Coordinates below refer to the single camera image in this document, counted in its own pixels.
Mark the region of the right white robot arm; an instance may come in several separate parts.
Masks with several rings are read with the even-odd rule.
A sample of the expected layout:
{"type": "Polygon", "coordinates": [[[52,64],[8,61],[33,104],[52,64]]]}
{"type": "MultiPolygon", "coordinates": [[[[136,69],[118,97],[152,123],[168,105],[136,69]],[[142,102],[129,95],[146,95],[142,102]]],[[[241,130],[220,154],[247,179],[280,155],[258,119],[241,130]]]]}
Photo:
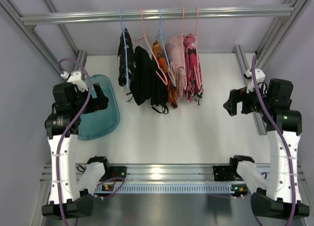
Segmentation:
{"type": "Polygon", "coordinates": [[[271,79],[266,94],[259,97],[247,88],[233,89],[223,107],[230,116],[257,112],[266,123],[270,147],[270,177],[264,179],[254,160],[248,156],[234,156],[234,167],[251,192],[251,208],[258,217],[294,220],[308,217],[309,206],[302,203],[298,189],[297,151],[302,133],[302,115],[290,109],[293,84],[271,79]]]}

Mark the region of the black white patterned trousers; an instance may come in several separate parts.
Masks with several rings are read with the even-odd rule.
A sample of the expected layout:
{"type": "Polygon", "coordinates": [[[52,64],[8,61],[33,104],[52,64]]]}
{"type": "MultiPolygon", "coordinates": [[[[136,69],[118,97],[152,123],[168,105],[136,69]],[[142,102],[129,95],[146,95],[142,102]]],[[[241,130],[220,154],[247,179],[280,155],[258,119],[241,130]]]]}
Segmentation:
{"type": "MultiPolygon", "coordinates": [[[[131,82],[134,77],[135,58],[134,58],[132,39],[127,28],[125,29],[125,35],[126,35],[127,54],[128,54],[129,81],[131,82]]],[[[125,50],[124,50],[124,41],[123,41],[122,33],[120,35],[120,44],[118,48],[117,58],[119,60],[118,83],[119,83],[119,86],[125,86],[126,85],[126,64],[125,64],[125,50]]]]}

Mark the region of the plain black trousers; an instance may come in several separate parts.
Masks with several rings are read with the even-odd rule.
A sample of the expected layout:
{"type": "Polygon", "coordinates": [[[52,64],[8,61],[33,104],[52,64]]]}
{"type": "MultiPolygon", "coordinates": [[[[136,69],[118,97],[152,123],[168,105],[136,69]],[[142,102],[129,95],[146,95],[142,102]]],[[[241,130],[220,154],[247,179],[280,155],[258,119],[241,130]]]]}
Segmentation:
{"type": "Polygon", "coordinates": [[[161,81],[157,63],[153,61],[148,52],[136,46],[134,51],[135,71],[130,83],[130,94],[135,103],[140,106],[150,101],[152,109],[160,114],[168,114],[168,90],[161,81]]]}

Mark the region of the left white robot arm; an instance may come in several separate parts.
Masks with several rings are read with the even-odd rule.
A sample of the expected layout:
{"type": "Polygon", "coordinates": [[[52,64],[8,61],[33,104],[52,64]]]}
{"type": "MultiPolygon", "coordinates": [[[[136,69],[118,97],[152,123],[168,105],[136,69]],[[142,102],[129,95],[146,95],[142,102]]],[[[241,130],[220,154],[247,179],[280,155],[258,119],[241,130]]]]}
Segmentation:
{"type": "Polygon", "coordinates": [[[98,83],[84,89],[70,82],[61,83],[53,87],[52,93],[55,102],[45,121],[51,152],[51,193],[42,214],[64,221],[89,217],[94,209],[94,191],[109,173],[110,164],[105,156],[92,157],[82,177],[77,179],[75,150],[80,116],[105,110],[108,98],[98,83]]]}

